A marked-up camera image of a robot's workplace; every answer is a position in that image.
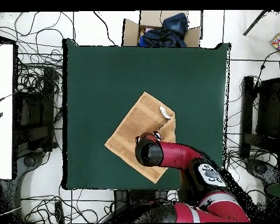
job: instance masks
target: floor tile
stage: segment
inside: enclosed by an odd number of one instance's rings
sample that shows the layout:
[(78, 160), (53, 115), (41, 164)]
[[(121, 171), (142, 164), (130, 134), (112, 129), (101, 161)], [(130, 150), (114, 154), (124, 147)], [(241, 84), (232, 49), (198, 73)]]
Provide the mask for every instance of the floor tile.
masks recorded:
[(73, 200), (103, 200), (103, 201), (113, 201), (114, 200), (114, 190), (82, 190), (76, 189), (72, 190)]
[(58, 195), (61, 180), (62, 153), (57, 148), (51, 152), (48, 163), (25, 175), (21, 189), (21, 198)]
[[(232, 44), (231, 58), (264, 60), (267, 55), (276, 51), (270, 42), (280, 33), (280, 13), (267, 13), (243, 36), (260, 13), (261, 10), (225, 11), (224, 42)], [(269, 60), (280, 61), (280, 52), (272, 54)]]
[(203, 11), (203, 37), (200, 41), (202, 48), (215, 48), (222, 42), (224, 10)]
[(60, 12), (40, 12), (35, 16), (34, 23), (33, 18), (36, 12), (24, 12), (21, 16), (20, 14), (19, 12), (0, 14), (0, 31), (3, 37), (16, 40), (15, 29), (20, 33), (17, 36), (20, 41), (19, 53), (51, 54), (53, 51), (62, 54), (62, 39), (73, 38), (72, 12), (64, 12), (64, 14)]
[[(121, 46), (124, 19), (139, 23), (139, 11), (96, 11), (108, 27), (109, 38)], [(92, 11), (74, 13), (75, 41), (80, 46), (113, 46), (104, 23)]]

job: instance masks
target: black stand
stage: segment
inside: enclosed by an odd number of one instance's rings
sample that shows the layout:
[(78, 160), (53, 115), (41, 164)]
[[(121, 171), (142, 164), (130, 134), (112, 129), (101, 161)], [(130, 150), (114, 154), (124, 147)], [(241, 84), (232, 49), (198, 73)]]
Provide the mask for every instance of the black stand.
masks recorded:
[(256, 25), (256, 23), (264, 16), (264, 14), (266, 13), (266, 10), (261, 11), (261, 13), (257, 16), (257, 18), (255, 19), (255, 21), (250, 25), (250, 27), (248, 27), (248, 29), (243, 33), (244, 36), (246, 36), (249, 31)]
[[(258, 124), (256, 128), (257, 134), (252, 134), (253, 95), (255, 94), (254, 79), (252, 76), (245, 76), (244, 78), (241, 108), (241, 138), (239, 148), (239, 155), (241, 158), (249, 158), (251, 146), (265, 149), (266, 151), (280, 155), (280, 138), (278, 135), (270, 134), (272, 132), (272, 128), (268, 129), (268, 127), (273, 126), (273, 124), (270, 125), (270, 122), (276, 122), (276, 120), (279, 121), (279, 118), (276, 119), (276, 115), (266, 114), (279, 111), (275, 103), (270, 103), (270, 101), (278, 101), (278, 99), (274, 97), (274, 90), (272, 90), (272, 87), (276, 85), (279, 90), (279, 81), (280, 79), (276, 78), (262, 82), (262, 85), (260, 86), (260, 104), (258, 106)], [(271, 85), (269, 90), (270, 96), (265, 94), (264, 90), (262, 89), (267, 85)], [(273, 111), (270, 111), (270, 105), (274, 106)]]

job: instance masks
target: white object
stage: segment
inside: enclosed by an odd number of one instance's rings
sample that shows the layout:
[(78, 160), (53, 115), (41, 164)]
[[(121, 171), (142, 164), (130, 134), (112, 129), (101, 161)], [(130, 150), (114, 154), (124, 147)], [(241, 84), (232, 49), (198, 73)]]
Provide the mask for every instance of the white object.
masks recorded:
[[(13, 45), (0, 46), (0, 98), (12, 94)], [(0, 179), (12, 179), (12, 96), (0, 102)]]
[(160, 110), (166, 119), (171, 119), (171, 116), (166, 113), (166, 109), (164, 107), (160, 106)]

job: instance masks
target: tangled wires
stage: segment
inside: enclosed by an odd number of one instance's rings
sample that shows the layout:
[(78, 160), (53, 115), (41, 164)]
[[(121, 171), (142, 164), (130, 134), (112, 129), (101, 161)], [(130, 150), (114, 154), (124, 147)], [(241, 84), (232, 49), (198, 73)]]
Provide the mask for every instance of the tangled wires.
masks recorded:
[[(110, 214), (114, 214), (112, 207), (114, 205), (115, 202), (112, 202), (110, 206), (105, 206), (104, 207), (104, 211), (106, 213), (106, 215), (104, 215), (102, 218), (99, 219), (97, 213), (92, 210), (92, 209), (85, 209), (80, 211), (78, 208), (78, 202), (77, 202), (77, 207), (74, 207), (70, 204), (68, 204), (66, 201), (64, 201), (61, 197), (59, 196), (53, 196), (53, 195), (47, 195), (47, 196), (42, 196), (42, 198), (44, 197), (51, 197), (50, 199), (42, 199), (37, 206), (35, 206), (25, 217), (24, 217), (24, 222), (25, 223), (42, 223), (42, 224), (57, 224), (58, 222), (60, 222), (61, 220), (63, 220), (64, 222), (67, 221), (66, 224), (71, 224), (73, 220), (81, 217), (86, 223), (100, 223), (106, 216), (110, 215)], [(38, 197), (31, 197), (31, 198), (24, 198), (22, 200), (35, 200)], [(57, 209), (55, 209), (52, 212), (52, 209), (50, 210), (50, 208), (55, 208), (55, 204), (61, 201), (64, 205), (66, 205), (67, 207), (70, 207), (72, 210), (74, 210), (73, 213), (68, 214), (63, 216), (62, 213)], [(94, 217), (96, 218), (96, 220), (94, 220), (93, 222), (89, 221), (85, 216), (84, 213), (85, 212), (91, 212)], [(40, 220), (31, 220), (32, 215), (38, 215)]]

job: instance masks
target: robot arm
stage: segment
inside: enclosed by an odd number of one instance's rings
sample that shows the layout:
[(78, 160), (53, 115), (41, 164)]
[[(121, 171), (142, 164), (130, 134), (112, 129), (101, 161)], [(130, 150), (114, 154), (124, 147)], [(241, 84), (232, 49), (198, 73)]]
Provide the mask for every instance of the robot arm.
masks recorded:
[(162, 142), (158, 132), (146, 132), (136, 137), (135, 155), (143, 166), (179, 169), (187, 195), (183, 202), (147, 202), (127, 209), (108, 223), (249, 222), (261, 216), (231, 174), (198, 149)]
[(187, 192), (183, 201), (188, 204), (175, 203), (177, 222), (183, 214), (187, 222), (194, 221), (194, 216), (203, 222), (250, 221), (229, 190), (221, 169), (204, 152), (187, 145), (162, 142), (158, 132), (147, 132), (136, 137), (135, 154), (144, 166), (180, 170), (181, 185)]

